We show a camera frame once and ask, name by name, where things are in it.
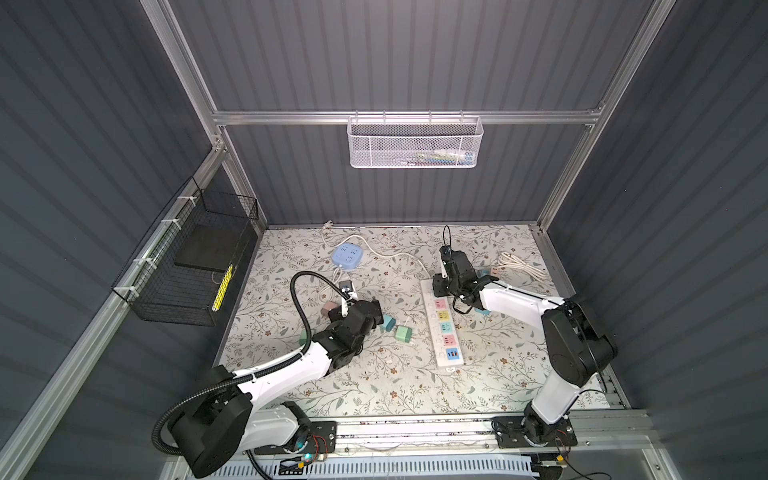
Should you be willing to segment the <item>green plug cube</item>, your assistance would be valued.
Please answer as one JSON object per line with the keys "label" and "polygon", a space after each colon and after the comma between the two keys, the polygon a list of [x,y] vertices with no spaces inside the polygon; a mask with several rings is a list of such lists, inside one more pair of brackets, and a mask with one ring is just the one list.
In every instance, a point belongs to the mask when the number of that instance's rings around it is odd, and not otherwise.
{"label": "green plug cube", "polygon": [[400,325],[395,331],[395,339],[402,343],[409,343],[412,338],[412,328]]}

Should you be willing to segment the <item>teal small power strip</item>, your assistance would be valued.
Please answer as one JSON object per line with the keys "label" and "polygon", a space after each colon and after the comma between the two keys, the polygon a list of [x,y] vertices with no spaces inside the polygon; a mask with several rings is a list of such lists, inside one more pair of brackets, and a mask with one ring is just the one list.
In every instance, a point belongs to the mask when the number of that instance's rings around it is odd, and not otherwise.
{"label": "teal small power strip", "polygon": [[474,309],[481,315],[488,316],[490,311],[487,310],[480,298],[481,290],[488,284],[499,280],[499,277],[494,275],[492,269],[481,269],[477,271],[478,286],[475,289]]}

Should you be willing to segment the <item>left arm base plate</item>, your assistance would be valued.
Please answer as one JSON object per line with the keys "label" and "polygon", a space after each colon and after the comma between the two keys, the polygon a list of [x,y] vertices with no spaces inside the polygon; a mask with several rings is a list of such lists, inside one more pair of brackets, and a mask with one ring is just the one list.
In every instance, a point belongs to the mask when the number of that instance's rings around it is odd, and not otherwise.
{"label": "left arm base plate", "polygon": [[338,423],[310,421],[300,425],[298,431],[284,445],[267,445],[253,450],[256,455],[329,454],[336,448]]}

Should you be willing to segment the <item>long white power strip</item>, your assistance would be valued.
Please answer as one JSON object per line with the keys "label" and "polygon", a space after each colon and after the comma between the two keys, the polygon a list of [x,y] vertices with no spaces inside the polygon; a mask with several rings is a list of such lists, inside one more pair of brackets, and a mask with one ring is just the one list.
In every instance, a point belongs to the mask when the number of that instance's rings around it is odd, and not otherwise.
{"label": "long white power strip", "polygon": [[453,309],[446,297],[434,295],[431,280],[421,280],[420,290],[436,364],[439,368],[455,370],[463,366],[465,360],[453,321]]}

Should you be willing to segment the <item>teal plug cube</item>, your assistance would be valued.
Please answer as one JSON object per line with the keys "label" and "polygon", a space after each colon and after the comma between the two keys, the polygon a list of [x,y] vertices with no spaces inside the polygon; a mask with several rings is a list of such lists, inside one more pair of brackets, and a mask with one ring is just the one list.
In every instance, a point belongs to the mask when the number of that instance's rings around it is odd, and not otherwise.
{"label": "teal plug cube", "polygon": [[396,320],[390,316],[390,315],[384,315],[383,316],[383,323],[381,325],[381,330],[383,332],[391,332],[393,328],[396,325]]}

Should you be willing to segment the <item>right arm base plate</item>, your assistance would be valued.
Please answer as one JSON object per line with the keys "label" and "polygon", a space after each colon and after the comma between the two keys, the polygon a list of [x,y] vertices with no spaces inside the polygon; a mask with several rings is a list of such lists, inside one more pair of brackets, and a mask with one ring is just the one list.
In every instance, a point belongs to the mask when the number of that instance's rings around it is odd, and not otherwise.
{"label": "right arm base plate", "polygon": [[568,418],[547,424],[533,415],[496,416],[491,430],[500,448],[575,447],[578,439]]}

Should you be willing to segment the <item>pink plug cube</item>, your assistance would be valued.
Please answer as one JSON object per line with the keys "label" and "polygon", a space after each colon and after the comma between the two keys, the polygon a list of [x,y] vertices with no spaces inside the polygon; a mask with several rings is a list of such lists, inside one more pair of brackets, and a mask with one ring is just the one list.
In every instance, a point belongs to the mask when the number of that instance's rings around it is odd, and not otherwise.
{"label": "pink plug cube", "polygon": [[322,314],[324,317],[328,317],[328,316],[329,316],[329,313],[330,313],[330,312],[331,312],[333,309],[335,309],[335,308],[338,308],[338,307],[339,307],[339,305],[338,305],[337,303],[335,303],[335,302],[332,302],[332,301],[328,301],[328,302],[326,302],[326,303],[325,303],[325,304],[322,306],[322,308],[321,308],[321,314]]}

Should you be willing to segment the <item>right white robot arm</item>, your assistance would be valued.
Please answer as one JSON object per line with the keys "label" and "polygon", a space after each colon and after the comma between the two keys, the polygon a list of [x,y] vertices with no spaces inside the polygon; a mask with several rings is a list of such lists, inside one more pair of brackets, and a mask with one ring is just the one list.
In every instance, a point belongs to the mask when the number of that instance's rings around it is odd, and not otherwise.
{"label": "right white robot arm", "polygon": [[614,341],[592,323],[590,310],[577,296],[542,296],[494,275],[479,276],[466,254],[450,245],[440,247],[439,257],[441,272],[433,276],[436,297],[510,316],[543,333],[551,373],[526,405],[522,426],[531,436],[554,430],[584,386],[616,358]]}

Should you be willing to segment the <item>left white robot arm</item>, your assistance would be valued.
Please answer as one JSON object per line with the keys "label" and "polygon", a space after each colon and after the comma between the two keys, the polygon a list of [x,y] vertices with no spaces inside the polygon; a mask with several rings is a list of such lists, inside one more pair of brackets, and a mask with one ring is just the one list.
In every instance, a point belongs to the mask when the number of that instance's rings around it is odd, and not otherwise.
{"label": "left white robot arm", "polygon": [[301,413],[286,404],[272,410],[264,406],[348,365],[362,352],[367,334],[383,322],[377,300],[353,301],[346,316],[307,341],[305,352],[239,377],[223,370],[222,382],[181,402],[158,423],[168,427],[176,442],[173,453],[185,458],[195,477],[204,478],[237,452],[289,444],[300,428]]}

